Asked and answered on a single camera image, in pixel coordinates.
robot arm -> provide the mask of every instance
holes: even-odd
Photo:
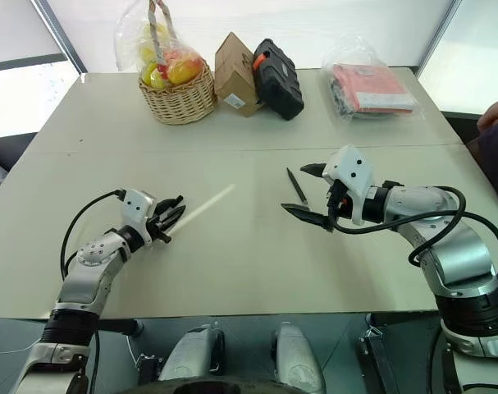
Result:
[[[302,170],[324,178],[331,185],[328,216],[294,204],[283,206],[300,220],[328,231],[335,228],[349,234],[371,232],[341,227],[337,223],[339,218],[352,218],[357,225],[363,221],[388,225],[430,213],[419,220],[383,227],[398,232],[418,248],[455,220],[457,204],[441,188],[405,187],[389,181],[383,186],[373,186],[371,165],[350,145],[332,155],[327,164],[310,164]],[[498,274],[489,250],[471,227],[459,221],[447,235],[419,253],[418,266],[435,296],[441,326],[452,347],[450,357],[455,362],[455,377],[460,387],[467,387],[464,382],[473,379],[473,375],[464,373],[468,369],[460,365],[475,363],[479,368],[494,369],[498,364],[498,360],[494,360],[498,359]]]
[[[156,239],[170,242],[164,231],[185,210],[184,205],[177,207],[181,196],[157,204],[147,193],[126,190],[120,199],[122,228],[111,229],[77,251],[76,264],[65,277],[41,340],[32,347],[13,393],[87,392],[89,343],[113,278],[139,248],[152,246]]]

black pen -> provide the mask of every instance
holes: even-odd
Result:
[[[292,173],[292,171],[287,168],[287,174],[289,174],[289,179],[292,182],[292,186],[295,187],[296,193],[298,193],[299,199],[301,199],[301,203],[305,206],[308,205],[307,203],[307,197],[305,197],[304,192],[301,190],[301,187],[298,185],[298,181],[295,178],[295,175]]]

wicker basket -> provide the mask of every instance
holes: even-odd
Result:
[[[154,117],[167,125],[198,121],[212,112],[217,102],[212,72],[204,60],[201,73],[186,84],[159,90],[139,78],[139,88]]]

black tool case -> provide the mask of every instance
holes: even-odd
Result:
[[[256,48],[254,60],[265,58],[254,70],[254,81],[260,100],[289,121],[304,109],[295,64],[271,39]]]

plastic package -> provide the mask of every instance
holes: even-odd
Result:
[[[182,43],[163,0],[136,0],[117,23],[114,50],[119,71],[136,70],[155,89],[182,85],[199,75],[203,59]]]
[[[414,97],[375,50],[356,35],[343,36],[322,60],[336,111],[345,119],[378,119],[418,110]]]

